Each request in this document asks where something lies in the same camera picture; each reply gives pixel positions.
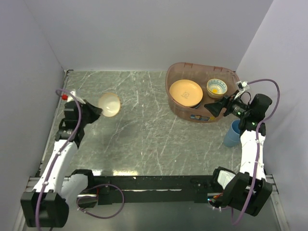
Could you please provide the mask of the blue plastic cup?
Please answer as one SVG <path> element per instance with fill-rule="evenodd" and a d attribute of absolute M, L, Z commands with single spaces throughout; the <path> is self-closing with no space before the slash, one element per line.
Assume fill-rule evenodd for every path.
<path fill-rule="evenodd" d="M 239 129 L 240 120 L 234 120 L 226 133 L 223 144 L 226 147 L 234 147 L 240 143 L 240 129 Z"/>

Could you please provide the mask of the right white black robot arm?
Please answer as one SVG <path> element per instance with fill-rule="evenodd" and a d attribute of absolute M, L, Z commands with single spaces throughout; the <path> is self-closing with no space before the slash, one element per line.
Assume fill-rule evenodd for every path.
<path fill-rule="evenodd" d="M 272 99 L 264 94 L 256 94 L 249 104 L 245 104 L 235 95 L 224 96 L 214 103 L 205 104 L 205 108 L 215 117 L 225 109 L 224 116 L 232 114 L 240 120 L 240 170 L 238 173 L 223 167 L 214 170 L 210 181 L 211 188 L 222 193 L 208 200 L 213 207 L 230 207 L 256 216 L 271 195 L 272 185 L 266 180 L 263 163 L 263 144 L 266 137 L 263 120 L 271 104 Z"/>

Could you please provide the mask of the yellow orange plate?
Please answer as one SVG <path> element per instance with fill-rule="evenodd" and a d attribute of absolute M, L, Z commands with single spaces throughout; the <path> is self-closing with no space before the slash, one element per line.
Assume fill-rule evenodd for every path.
<path fill-rule="evenodd" d="M 169 93 L 177 103 L 186 107 L 196 106 L 203 98 L 202 88 L 188 79 L 174 82 L 169 88 Z"/>

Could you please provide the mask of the blue yellow patterned bowl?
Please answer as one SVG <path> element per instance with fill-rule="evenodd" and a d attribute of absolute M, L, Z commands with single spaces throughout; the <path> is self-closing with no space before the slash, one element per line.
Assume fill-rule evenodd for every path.
<path fill-rule="evenodd" d="M 227 84 L 220 79 L 210 79 L 206 84 L 207 94 L 212 99 L 220 99 L 227 93 Z"/>

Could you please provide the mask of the white bowl orange rim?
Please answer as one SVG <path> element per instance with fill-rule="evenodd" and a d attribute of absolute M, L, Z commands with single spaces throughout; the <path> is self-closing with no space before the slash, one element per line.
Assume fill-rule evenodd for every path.
<path fill-rule="evenodd" d="M 98 107 L 102 109 L 105 117 L 114 117 L 121 109 L 120 98 L 114 93 L 104 93 L 98 101 Z"/>

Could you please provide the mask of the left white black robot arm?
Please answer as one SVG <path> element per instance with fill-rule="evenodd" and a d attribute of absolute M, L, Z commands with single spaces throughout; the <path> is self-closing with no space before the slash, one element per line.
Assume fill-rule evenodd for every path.
<path fill-rule="evenodd" d="M 67 101 L 64 117 L 55 136 L 51 158 L 31 192 L 21 196 L 21 207 L 29 227 L 62 228 L 69 215 L 69 204 L 80 191 L 95 189 L 92 171 L 78 170 L 64 183 L 65 173 L 84 137 L 84 128 L 98 120 L 102 109 L 86 100 Z"/>

